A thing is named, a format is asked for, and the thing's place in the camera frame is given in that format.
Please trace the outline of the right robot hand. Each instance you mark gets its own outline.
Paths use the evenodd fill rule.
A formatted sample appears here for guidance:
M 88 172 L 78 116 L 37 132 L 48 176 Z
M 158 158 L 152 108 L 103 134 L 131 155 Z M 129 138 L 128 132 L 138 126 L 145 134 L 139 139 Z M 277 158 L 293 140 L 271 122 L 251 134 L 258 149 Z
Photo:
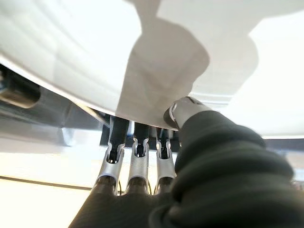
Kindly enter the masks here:
M 179 130 L 176 178 L 148 196 L 122 196 L 99 181 L 73 228 L 301 228 L 304 194 L 285 158 L 254 131 L 192 97 L 175 101 L 166 123 Z

